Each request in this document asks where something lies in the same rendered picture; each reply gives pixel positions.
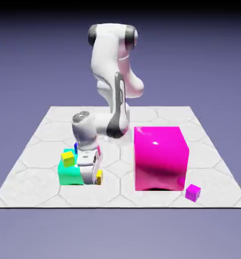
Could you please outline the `large magenta box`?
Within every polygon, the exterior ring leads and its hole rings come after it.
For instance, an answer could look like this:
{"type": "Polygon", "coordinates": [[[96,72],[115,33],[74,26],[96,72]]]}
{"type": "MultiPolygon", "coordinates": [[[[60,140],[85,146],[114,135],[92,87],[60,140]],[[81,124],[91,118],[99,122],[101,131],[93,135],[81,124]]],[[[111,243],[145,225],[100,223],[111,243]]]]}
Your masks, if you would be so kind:
{"type": "Polygon", "coordinates": [[[188,158],[180,127],[134,127],[135,190],[184,190],[188,158]]]}

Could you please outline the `small purple cube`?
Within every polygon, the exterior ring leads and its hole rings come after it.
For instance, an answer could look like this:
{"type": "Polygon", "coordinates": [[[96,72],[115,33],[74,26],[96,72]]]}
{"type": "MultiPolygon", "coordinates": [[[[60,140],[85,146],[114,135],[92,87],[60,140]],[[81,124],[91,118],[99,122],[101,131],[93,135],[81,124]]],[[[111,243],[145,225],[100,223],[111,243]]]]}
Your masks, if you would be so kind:
{"type": "Polygon", "coordinates": [[[190,201],[196,202],[200,196],[200,193],[201,193],[200,187],[190,184],[186,189],[185,197],[190,201]]]}

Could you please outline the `large green box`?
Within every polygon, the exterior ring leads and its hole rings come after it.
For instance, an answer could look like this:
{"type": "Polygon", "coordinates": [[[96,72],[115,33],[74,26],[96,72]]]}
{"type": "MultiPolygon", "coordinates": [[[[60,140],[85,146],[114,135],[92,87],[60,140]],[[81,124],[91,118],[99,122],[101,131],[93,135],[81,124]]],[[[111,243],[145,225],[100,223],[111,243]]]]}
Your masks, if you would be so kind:
{"type": "Polygon", "coordinates": [[[58,176],[60,185],[84,185],[82,175],[80,173],[80,167],[77,165],[78,155],[75,154],[74,149],[64,149],[64,153],[72,152],[74,157],[74,163],[72,166],[64,167],[62,158],[58,165],[58,176]]]}

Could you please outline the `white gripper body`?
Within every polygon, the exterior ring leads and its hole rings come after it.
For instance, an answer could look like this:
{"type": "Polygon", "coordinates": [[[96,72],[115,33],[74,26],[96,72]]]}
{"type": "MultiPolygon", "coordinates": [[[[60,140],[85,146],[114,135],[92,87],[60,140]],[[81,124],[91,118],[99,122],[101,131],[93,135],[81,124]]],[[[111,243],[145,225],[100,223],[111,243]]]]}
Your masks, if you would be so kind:
{"type": "Polygon", "coordinates": [[[81,166],[80,173],[86,185],[94,185],[97,182],[97,165],[81,166]]]}

